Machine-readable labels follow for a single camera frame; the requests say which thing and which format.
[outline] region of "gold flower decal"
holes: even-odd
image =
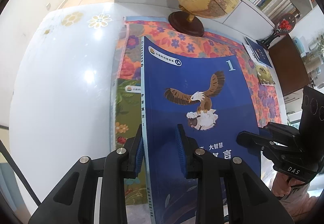
[[[100,14],[93,16],[89,21],[89,27],[94,27],[95,29],[99,27],[105,27],[108,25],[109,22],[111,22],[112,19],[110,18],[109,14]]]
[[[116,122],[115,125],[115,133],[125,133],[126,131],[128,131],[128,126],[126,124],[120,124],[119,122]]]
[[[61,22],[61,25],[65,25],[65,26],[73,25],[79,22],[82,16],[83,13],[80,12],[74,12],[72,14],[68,14],[67,16],[64,17],[63,21]]]

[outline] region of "globe base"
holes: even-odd
[[[183,34],[191,36],[203,36],[205,33],[202,22],[195,16],[192,22],[189,22],[187,18],[189,14],[183,11],[173,12],[169,15],[169,23],[172,27]]]

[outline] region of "human hand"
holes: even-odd
[[[288,178],[289,176],[277,172],[271,190],[275,196],[283,197],[284,195],[288,195],[291,191],[292,186],[304,184],[304,182],[297,180],[295,178],[291,178],[291,180],[288,182]]]

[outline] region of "eagle's wing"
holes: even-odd
[[[180,105],[189,105],[199,102],[198,100],[189,102],[191,96],[192,95],[184,94],[181,91],[172,88],[166,89],[164,93],[164,97],[166,97],[169,101]]]
[[[217,71],[212,75],[212,78],[210,79],[210,87],[208,90],[204,91],[204,94],[207,97],[214,97],[217,96],[225,82],[225,76],[224,76],[224,71]]]

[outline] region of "dark blue booklet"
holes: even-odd
[[[248,37],[246,37],[246,41],[247,43],[250,45],[250,47],[252,48],[253,52],[255,53],[255,55],[257,56],[258,60],[263,63],[263,64],[266,64],[268,67],[272,67],[271,66],[271,63],[265,53],[265,50],[264,48],[253,42],[251,39],[249,39]]]
[[[214,156],[241,157],[260,176],[260,152],[236,143],[241,131],[258,133],[252,99],[236,56],[189,58],[146,37],[141,52],[142,131],[152,224],[179,224],[195,216],[197,180],[180,169],[175,130]]]

